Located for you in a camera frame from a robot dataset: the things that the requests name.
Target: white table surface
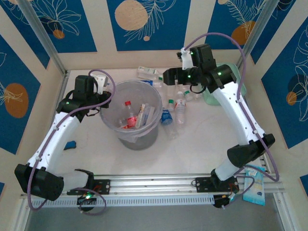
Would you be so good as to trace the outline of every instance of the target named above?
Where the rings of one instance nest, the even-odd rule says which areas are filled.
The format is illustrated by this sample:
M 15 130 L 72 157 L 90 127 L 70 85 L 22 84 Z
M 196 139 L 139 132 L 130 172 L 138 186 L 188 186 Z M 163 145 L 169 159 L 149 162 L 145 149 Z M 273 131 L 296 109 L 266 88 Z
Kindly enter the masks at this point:
M 115 82 L 137 79 L 135 69 L 106 71 Z M 65 94 L 74 88 L 78 75 L 88 72 L 71 71 Z M 210 173 L 227 158 L 227 149 L 237 145 L 232 124 L 222 107 L 207 105 L 203 99 L 187 102 L 186 119 L 185 131 L 177 139 L 168 141 L 159 125 L 153 146 L 133 151 L 117 139 L 99 115 L 85 117 L 70 139 L 76 141 L 77 148 L 63 152 L 57 172 L 81 168 L 95 175 Z

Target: white floor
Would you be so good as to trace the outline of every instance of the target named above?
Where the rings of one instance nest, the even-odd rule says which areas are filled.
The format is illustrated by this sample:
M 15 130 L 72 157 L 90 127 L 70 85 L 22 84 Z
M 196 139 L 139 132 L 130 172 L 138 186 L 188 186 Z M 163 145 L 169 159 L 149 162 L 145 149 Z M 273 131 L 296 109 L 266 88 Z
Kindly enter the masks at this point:
M 115 82 L 137 79 L 135 69 L 106 71 Z M 71 71 L 65 93 L 74 88 L 76 76 L 88 72 Z M 95 175 L 210 173 L 227 157 L 227 150 L 237 145 L 232 124 L 220 106 L 207 105 L 203 99 L 188 102 L 186 115 L 184 134 L 167 141 L 159 126 L 155 144 L 143 151 L 126 148 L 99 115 L 85 117 L 71 139 L 77 148 L 63 152 L 57 171 L 81 168 Z

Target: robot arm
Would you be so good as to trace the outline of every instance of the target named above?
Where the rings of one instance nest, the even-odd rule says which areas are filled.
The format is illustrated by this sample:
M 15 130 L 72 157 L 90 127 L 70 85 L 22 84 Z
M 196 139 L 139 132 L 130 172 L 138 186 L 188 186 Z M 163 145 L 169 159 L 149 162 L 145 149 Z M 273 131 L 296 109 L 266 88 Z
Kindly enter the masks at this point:
M 31 185 L 32 195 L 54 201 L 63 191 L 68 191 L 77 187 L 90 187 L 93 181 L 93 173 L 91 172 L 75 169 L 72 172 L 58 175 L 55 170 L 56 163 L 59 160 L 66 143 L 69 141 L 76 128 L 80 125 L 84 116 L 92 116 L 94 114 L 89 115 L 89 109 L 81 110 L 72 114 L 59 126 L 59 128 L 57 128 L 56 125 L 68 113 L 77 108 L 96 105 L 107 100 L 111 94 L 107 91 L 103 91 L 106 84 L 106 76 L 96 76 L 92 74 L 92 77 L 76 77 L 75 89 L 69 92 L 59 103 L 55 119 L 42 144 L 35 154 L 28 160 L 26 165 L 18 165 L 15 169 L 15 175 L 24 192 L 27 192 L 30 172 L 38 159 L 39 163 L 36 167 Z M 108 103 L 104 104 L 103 107 L 107 108 L 108 105 Z M 39 158 L 38 155 L 40 151 L 46 144 L 48 137 L 54 129 L 57 129 L 57 132 L 48 143 L 42 157 Z
M 253 130 L 237 101 L 238 83 L 228 65 L 217 67 L 211 48 L 207 44 L 184 49 L 178 53 L 182 68 L 171 68 L 164 73 L 164 82 L 174 85 L 175 79 L 179 84 L 201 84 L 218 100 L 233 124 L 238 145 L 227 151 L 228 158 L 211 172 L 211 183 L 220 191 L 228 185 L 233 175 L 244 165 L 264 154 L 265 150 L 256 134 L 258 133 L 265 144 L 270 147 L 275 138 L 265 134 L 264 130 L 254 119 L 246 102 L 240 95 L 241 103 L 252 119 L 256 130 Z

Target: green container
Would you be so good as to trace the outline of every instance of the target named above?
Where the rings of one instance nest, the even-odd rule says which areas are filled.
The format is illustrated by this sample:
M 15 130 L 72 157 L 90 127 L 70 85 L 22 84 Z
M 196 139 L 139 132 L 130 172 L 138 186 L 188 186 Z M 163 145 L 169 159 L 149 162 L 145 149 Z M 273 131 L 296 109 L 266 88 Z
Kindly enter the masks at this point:
M 240 83 L 241 81 L 241 74 L 239 72 L 239 69 L 237 68 L 237 66 L 235 64 L 231 64 L 231 63 L 218 63 L 217 66 L 221 66 L 221 65 L 228 65 L 232 72 L 234 73 L 236 80 L 238 83 Z M 245 96 L 247 93 L 246 87 L 243 84 L 242 88 L 241 88 L 241 94 L 242 96 Z M 215 99 L 215 97 L 208 91 L 208 89 L 205 90 L 205 92 L 203 92 L 203 98 L 204 101 L 209 104 L 209 105 L 220 105 L 220 103 Z

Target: purple cable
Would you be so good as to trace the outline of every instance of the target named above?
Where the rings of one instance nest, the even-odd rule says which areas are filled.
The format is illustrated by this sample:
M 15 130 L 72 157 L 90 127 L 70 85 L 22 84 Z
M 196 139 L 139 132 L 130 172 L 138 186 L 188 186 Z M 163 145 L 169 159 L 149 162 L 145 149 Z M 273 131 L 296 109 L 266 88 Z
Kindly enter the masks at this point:
M 91 189 L 84 189 L 84 188 L 75 188 L 73 190 L 80 190 L 80 191 L 91 192 L 91 193 L 99 196 L 104 201 L 104 204 L 105 204 L 104 208 L 101 211 L 97 212 L 97 213 L 85 213 L 85 212 L 83 212 L 81 210 L 81 205 L 82 205 L 82 202 L 81 202 L 80 205 L 79 205 L 79 209 L 81 210 L 82 214 L 85 214 L 85 215 L 88 215 L 88 216 L 98 216 L 98 215 L 103 214 L 105 212 L 106 207 L 107 207 L 107 202 L 106 202 L 105 198 L 102 195 L 100 195 L 98 192 L 96 192 L 94 190 L 91 190 Z
M 244 54 L 244 51 L 243 49 L 241 48 L 241 46 L 237 43 L 237 41 L 235 41 L 233 38 L 231 38 L 230 36 L 228 35 L 225 35 L 225 34 L 222 34 L 222 33 L 217 33 L 217 32 L 210 32 L 210 33 L 205 33 L 203 35 L 200 35 L 199 37 L 197 37 L 196 39 L 194 39 L 190 44 L 188 44 L 184 50 L 187 50 L 191 45 L 193 45 L 197 40 L 203 38 L 203 37 L 206 37 L 206 36 L 209 36 L 209 35 L 217 35 L 217 36 L 222 36 L 222 37 L 225 37 L 227 39 L 229 39 L 231 42 L 233 42 L 233 44 L 236 45 L 236 47 L 239 49 L 239 51 L 241 52 L 241 55 L 242 55 L 242 58 L 243 58 L 243 73 L 242 73 L 242 78 L 241 78 L 241 81 L 239 83 L 239 87 L 237 89 L 237 95 L 236 95 L 236 98 L 237 98 L 237 101 L 243 111 L 243 113 L 245 114 L 251 128 L 255 131 L 257 130 L 253 121 L 251 120 L 251 118 L 249 117 L 249 114 L 247 113 L 247 111 L 245 110 L 241 100 L 240 100 L 240 93 L 241 93 L 241 88 L 242 88 L 242 85 L 244 83 L 244 79 L 245 79 L 245 74 L 246 74 L 246 57 L 245 57 L 245 54 Z M 274 158 L 269 150 L 269 148 L 267 147 L 267 145 L 264 143 L 264 141 L 262 140 L 261 136 L 257 133 L 256 134 L 257 138 L 260 140 L 261 144 L 263 145 L 265 151 L 267 152 L 268 156 L 269 156 L 269 159 L 273 165 L 273 168 L 274 168 L 274 172 L 275 172 L 275 175 L 276 175 L 276 178 L 272 177 L 270 174 L 268 174 L 267 172 L 265 171 L 262 171 L 254 166 L 250 166 L 250 165 L 245 165 L 245 167 L 251 167 L 259 172 L 261 172 L 262 174 L 264 174 L 265 176 L 267 176 L 268 178 L 270 178 L 272 181 L 274 182 L 278 182 L 279 181 L 279 173 L 278 173 L 278 169 L 277 169 L 277 165 L 274 161 Z
M 81 110 L 86 110 L 86 109 L 92 109 L 92 108 L 100 107 L 100 106 L 104 105 L 105 103 L 108 103 L 109 101 L 111 101 L 112 97 L 113 97 L 114 94 L 115 94 L 115 90 L 116 90 L 116 84 L 115 84 L 114 80 L 112 79 L 112 77 L 111 77 L 107 72 L 105 72 L 105 71 L 103 71 L 103 70 L 100 70 L 100 69 L 93 69 L 93 70 L 91 70 L 91 71 L 89 72 L 89 76 L 90 76 L 90 74 L 91 74 L 92 72 L 94 72 L 94 71 L 98 71 L 98 72 L 104 73 L 104 74 L 111 80 L 111 82 L 112 82 L 112 84 L 113 84 L 113 90 L 112 90 L 111 96 L 110 96 L 107 100 L 105 100 L 104 102 L 102 102 L 102 103 L 99 103 L 99 104 L 96 104 L 96 105 L 92 105 L 92 106 L 80 107 L 80 108 L 75 109 L 74 111 L 68 113 L 68 114 L 67 114 L 66 116 L 64 116 L 63 119 L 61 119 L 61 120 L 59 121 L 59 123 L 55 126 L 57 129 L 58 129 L 58 128 L 60 127 L 60 125 L 61 125 L 67 118 L 69 118 L 72 114 L 74 114 L 74 113 L 76 113 L 76 112 L 78 112 L 78 111 L 81 111 Z M 44 153 L 45 149 L 47 148 L 47 145 L 49 144 L 50 140 L 52 139 L 52 137 L 53 137 L 53 135 L 55 134 L 55 132 L 57 131 L 57 129 L 54 129 L 54 130 L 51 132 L 51 134 L 49 135 L 49 137 L 47 138 L 45 144 L 43 145 L 41 151 L 40 151 L 39 154 L 38 154 L 38 158 L 42 158 L 43 153 Z M 35 169 L 37 168 L 38 164 L 39 164 L 39 159 L 36 160 L 36 162 L 35 162 L 34 165 L 33 165 L 33 168 L 32 168 L 31 173 L 30 173 L 29 181 L 28 181 L 28 186 L 27 186 L 27 199 L 28 199 L 28 205 L 29 205 L 29 208 L 30 208 L 31 210 L 33 210 L 33 211 L 38 211 L 38 210 L 40 210 L 40 209 L 44 206 L 44 204 L 47 202 L 47 199 L 46 199 L 46 200 L 45 200 L 39 207 L 37 207 L 37 208 L 34 208 L 32 202 L 31 202 L 31 184 L 32 184 L 32 180 L 33 180 L 33 176 L 34 176 Z

